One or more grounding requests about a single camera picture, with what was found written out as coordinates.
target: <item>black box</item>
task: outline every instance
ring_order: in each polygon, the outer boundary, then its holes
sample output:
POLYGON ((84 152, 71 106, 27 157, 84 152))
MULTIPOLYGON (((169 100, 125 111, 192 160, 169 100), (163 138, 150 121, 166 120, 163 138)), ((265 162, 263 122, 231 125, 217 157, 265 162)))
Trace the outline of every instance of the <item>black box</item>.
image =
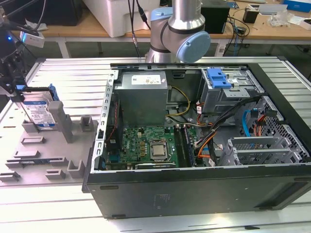
POLYGON ((244 16, 243 16, 243 22, 244 23, 255 23, 257 15, 259 11, 251 11, 251 10, 245 10, 244 16))
POLYGON ((201 14, 205 17, 205 31, 223 34, 230 7, 223 0, 202 0, 201 14))
MULTIPOLYGON (((5 4, 3 9, 6 14, 29 3, 31 0, 16 0, 5 4)), ((37 1, 24 10, 9 17, 10 21, 25 24, 25 18, 33 23, 40 19, 44 1, 37 1)), ((47 0, 42 23, 47 25, 76 26, 82 16, 82 0, 47 0)))

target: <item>table leg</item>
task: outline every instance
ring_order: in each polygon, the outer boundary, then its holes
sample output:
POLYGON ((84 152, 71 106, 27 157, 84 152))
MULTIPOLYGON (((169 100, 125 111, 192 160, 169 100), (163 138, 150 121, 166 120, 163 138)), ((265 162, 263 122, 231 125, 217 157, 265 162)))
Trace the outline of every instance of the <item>table leg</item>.
POLYGON ((62 53, 63 58, 70 58, 71 54, 66 46, 66 40, 59 40, 58 42, 59 49, 62 53))
POLYGON ((219 41, 216 52, 215 52, 215 57, 222 57, 224 55, 225 48, 227 46, 227 40, 226 41, 219 41))
POLYGON ((276 45, 271 45, 271 47, 269 48, 269 51, 267 51, 266 54, 267 54, 267 55, 271 55, 271 53, 272 53, 272 51, 273 51, 273 49, 274 49, 275 46, 276 46, 276 45))
POLYGON ((99 53, 103 53, 103 46, 102 46, 102 43, 101 42, 97 42, 97 46, 98 46, 98 51, 99 53))

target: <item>desk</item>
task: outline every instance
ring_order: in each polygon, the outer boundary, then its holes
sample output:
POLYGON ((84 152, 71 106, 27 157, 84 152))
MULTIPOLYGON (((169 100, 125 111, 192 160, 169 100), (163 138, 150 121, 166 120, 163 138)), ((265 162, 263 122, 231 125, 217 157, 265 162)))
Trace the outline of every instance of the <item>desk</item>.
MULTIPOLYGON (((270 4, 276 4, 276 1, 267 0, 270 4)), ((241 2, 237 1, 240 9, 247 7, 249 2, 241 2)), ((230 15, 233 16, 235 12, 238 10, 231 9, 230 15)), ((301 17, 310 17, 310 13, 303 13, 298 11, 289 11, 296 16, 301 17)), ((238 11, 234 18, 242 20, 244 15, 244 11, 238 11)), ((294 45, 309 45, 311 44, 311 31, 308 31, 298 25, 290 24, 289 26, 281 26, 281 27, 271 27, 267 20, 270 16, 262 16, 258 14, 256 22, 254 24, 248 23, 247 25, 250 28, 249 35, 244 39, 243 43, 246 44, 294 44, 294 45)), ((236 21, 237 26, 243 26, 240 22, 236 21)), ((232 35, 233 30, 232 26, 228 23, 225 27, 225 33, 227 35, 232 35)))
MULTIPOLYGON (((275 3, 273 0, 267 0, 269 3, 275 3)), ((240 9, 245 8, 248 2, 238 1, 240 9)), ((232 16, 237 10, 231 9, 232 16)), ((309 13, 302 13, 290 11, 291 13, 309 17, 309 13)), ((244 11, 237 12, 234 17, 242 20, 244 11)), ((294 44, 307 45, 311 41, 311 31, 291 24, 289 27, 271 27, 267 23, 269 16, 258 15, 255 24, 248 24, 250 27, 250 34, 244 39, 247 44, 294 44)), ((43 35, 46 41, 57 42, 62 52, 63 58, 70 58, 70 53, 67 49, 67 42, 98 42, 99 50, 102 52, 101 42, 132 42, 132 34, 126 33, 121 37, 109 37, 108 33, 103 29, 100 23, 96 20, 90 11, 84 11, 80 23, 75 27, 64 26, 48 26, 49 30, 45 31, 43 35)), ((136 31, 138 42, 150 42, 150 31, 139 30, 136 31)), ((229 43, 233 35, 233 30, 230 24, 227 24, 223 34, 211 34, 212 43, 217 43, 215 56, 223 56, 226 45, 229 43)))

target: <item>motherboard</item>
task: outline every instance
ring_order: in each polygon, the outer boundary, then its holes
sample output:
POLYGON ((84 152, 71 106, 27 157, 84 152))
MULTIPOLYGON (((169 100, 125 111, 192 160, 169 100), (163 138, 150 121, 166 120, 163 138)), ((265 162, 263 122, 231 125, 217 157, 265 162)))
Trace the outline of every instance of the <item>motherboard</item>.
POLYGON ((121 163, 172 163, 180 167, 183 156, 181 144, 191 144, 197 140, 194 128, 176 127, 142 127, 124 128, 123 143, 120 156, 121 163))

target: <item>green motherboard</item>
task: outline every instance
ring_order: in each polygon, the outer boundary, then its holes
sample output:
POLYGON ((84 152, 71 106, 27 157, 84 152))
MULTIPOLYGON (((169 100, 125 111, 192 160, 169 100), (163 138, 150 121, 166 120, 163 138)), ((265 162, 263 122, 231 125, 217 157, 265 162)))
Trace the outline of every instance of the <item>green motherboard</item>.
MULTIPOLYGON (((194 128, 189 128, 188 133, 191 141, 197 139, 194 128)), ((120 162, 154 162, 151 148, 157 143, 166 145, 168 156, 165 161, 179 167, 173 127, 125 128, 120 162)))

